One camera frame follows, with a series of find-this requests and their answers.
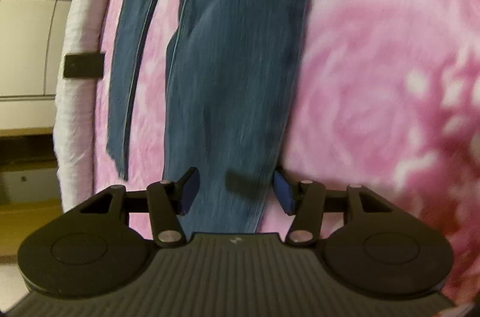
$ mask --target white floor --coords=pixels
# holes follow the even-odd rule
[[[0,310],[5,313],[27,293],[17,265],[0,264]]]

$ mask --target pink blanket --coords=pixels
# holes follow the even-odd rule
[[[122,183],[105,151],[107,96],[122,0],[111,0],[97,89],[95,189]],[[161,178],[165,49],[178,0],[159,0],[148,33],[130,139],[129,190]],[[480,0],[313,0],[282,164],[342,188],[364,183],[448,237],[445,293],[480,289]],[[260,231],[291,219],[270,196]],[[151,234],[146,216],[132,226]],[[325,235],[341,226],[325,221]]]

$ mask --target jeans leg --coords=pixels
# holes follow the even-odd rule
[[[164,177],[200,170],[186,233],[254,232],[277,164],[307,0],[181,0]]]
[[[128,178],[131,114],[143,47],[157,0],[123,0],[112,57],[106,149]]]

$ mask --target ribbed gray surface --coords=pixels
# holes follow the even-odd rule
[[[147,272],[117,292],[74,301],[31,293],[8,316],[432,317],[449,306],[441,295],[387,302],[356,294],[313,252],[287,247],[277,235],[197,235],[186,247],[158,252]]]

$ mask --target bed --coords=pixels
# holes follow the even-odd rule
[[[158,0],[137,85],[130,177],[106,153],[110,65],[122,0],[73,0],[63,54],[100,49],[105,75],[59,73],[54,129],[63,207],[112,184],[144,189],[161,179],[165,50],[179,0]],[[453,245],[444,293],[480,290],[480,0],[311,0],[297,95],[281,153],[296,178],[329,188],[362,183]],[[151,237],[148,218],[130,225]],[[260,232],[284,235],[291,218],[273,194]],[[342,224],[324,221],[324,235]]]

